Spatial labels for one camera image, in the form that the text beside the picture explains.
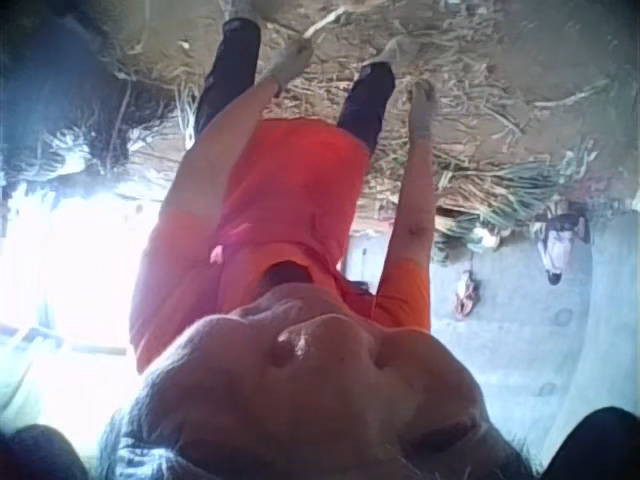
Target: leg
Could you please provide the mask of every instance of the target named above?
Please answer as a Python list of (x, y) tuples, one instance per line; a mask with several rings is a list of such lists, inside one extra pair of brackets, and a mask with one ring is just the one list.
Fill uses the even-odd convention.
[(225, 22), (213, 68), (198, 100), (196, 138), (218, 113), (253, 86), (259, 51), (260, 27), (256, 22), (248, 18)]
[(372, 155), (382, 130), (387, 102), (395, 86), (395, 77), (388, 63), (365, 65), (340, 114), (338, 127), (362, 140)]
[(387, 102), (396, 86), (395, 72), (409, 64), (418, 49), (419, 43), (408, 36), (392, 39), (380, 55), (365, 64), (349, 92), (338, 127), (366, 143), (372, 155)]

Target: concrete wall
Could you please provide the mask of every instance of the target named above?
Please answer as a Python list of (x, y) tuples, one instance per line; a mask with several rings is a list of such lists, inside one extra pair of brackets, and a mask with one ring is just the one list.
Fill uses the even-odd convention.
[(542, 451), (549, 461), (589, 413), (638, 404), (638, 216), (617, 218), (596, 236), (593, 288), (584, 348), (571, 389)]
[[(496, 425), (508, 438), (525, 441), (541, 461), (593, 409), (637, 404), (634, 229), (636, 217), (621, 217), (596, 237), (593, 249), (578, 242), (557, 287), (548, 284), (537, 249), (526, 240), (449, 268), (431, 267), (432, 333), (476, 376)], [(387, 243), (384, 236), (354, 238), (347, 275), (376, 287)], [(459, 321), (452, 313), (455, 286), (471, 264), (481, 300)], [(599, 319), (610, 316), (611, 298), (618, 299), (618, 315), (607, 323)], [(589, 345), (593, 339), (597, 346)], [(606, 352), (616, 342), (626, 343), (611, 356)], [(602, 388), (609, 393), (585, 393)]]

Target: sleeve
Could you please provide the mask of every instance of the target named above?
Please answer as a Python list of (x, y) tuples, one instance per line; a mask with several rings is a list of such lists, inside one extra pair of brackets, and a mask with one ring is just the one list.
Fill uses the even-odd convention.
[(398, 260), (385, 267), (372, 320), (392, 328), (431, 329), (429, 272), (418, 262)]
[(140, 262), (129, 317), (139, 371), (185, 328), (210, 252), (211, 229), (203, 218), (171, 208), (161, 213)]

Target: nose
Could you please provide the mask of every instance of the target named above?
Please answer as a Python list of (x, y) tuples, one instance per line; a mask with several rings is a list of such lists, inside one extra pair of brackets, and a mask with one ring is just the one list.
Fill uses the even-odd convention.
[(349, 317), (328, 314), (280, 333), (272, 350), (272, 364), (323, 371), (369, 369), (375, 368), (376, 351), (376, 340), (364, 326)]

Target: dirt ground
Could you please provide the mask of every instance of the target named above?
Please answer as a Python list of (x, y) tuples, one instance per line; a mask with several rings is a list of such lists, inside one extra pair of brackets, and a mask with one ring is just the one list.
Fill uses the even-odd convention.
[[(182, 78), (196, 85), (202, 82), (220, 40), (222, 14), (217, 1), (91, 0), (90, 3), (103, 25), (123, 46), (124, 61), (130, 68), (144, 67), (165, 81)], [(273, 20), (263, 29), (259, 72), (291, 30), (304, 31), (340, 4), (338, 0), (256, 0), (256, 3)], [(346, 16), (338, 27), (328, 31), (314, 61), (326, 75), (327, 84), (348, 85), (359, 64), (378, 52), (393, 35), (428, 31), (441, 24), (437, 7), (447, 2), (387, 3), (388, 8)], [(470, 158), (513, 163), (532, 156), (558, 161), (580, 141), (593, 139), (600, 153), (576, 195), (633, 198), (638, 188), (638, 16), (633, 3), (613, 0), (497, 3), (500, 21), (495, 25), (495, 38), (479, 48), (489, 78), (499, 81), (518, 98), (505, 112), (524, 134), (505, 142), (505, 125), (491, 117), (475, 122), (473, 132), (461, 132), (455, 127), (455, 118), (445, 116), (438, 125), (438, 140), (466, 145), (466, 137), (473, 136), (479, 141), (473, 151), (467, 152)], [(367, 24), (359, 20), (367, 15), (377, 16), (375, 22)], [(437, 46), (427, 42), (422, 50), (424, 58), (429, 48)], [(444, 81), (446, 73), (442, 66), (421, 63), (420, 59), (418, 64), (420, 74), (436, 77), (440, 83)], [(406, 116), (406, 86), (414, 76), (415, 71), (398, 79), (397, 93), (387, 115), (387, 123), (394, 125), (394, 130), (398, 130), (397, 125), (402, 125)], [(563, 102), (598, 82), (604, 84), (601, 92), (575, 102)], [(336, 95), (337, 100), (332, 98), (329, 104), (326, 98), (308, 95), (305, 97), (308, 101), (297, 104), (294, 111), (281, 104), (272, 114), (323, 116), (333, 120), (338, 115), (343, 91)], [(530, 108), (534, 102), (545, 101), (559, 104), (535, 111)], [(387, 127), (380, 155), (387, 154), (390, 145), (403, 136), (406, 136), (403, 131)], [(162, 197), (183, 151), (184, 141), (177, 125), (173, 125), (152, 148), (133, 156), (133, 171), (137, 169), (147, 180), (148, 172), (154, 172), (155, 187), (148, 195)], [(367, 203), (365, 208), (377, 206), (375, 202)]]

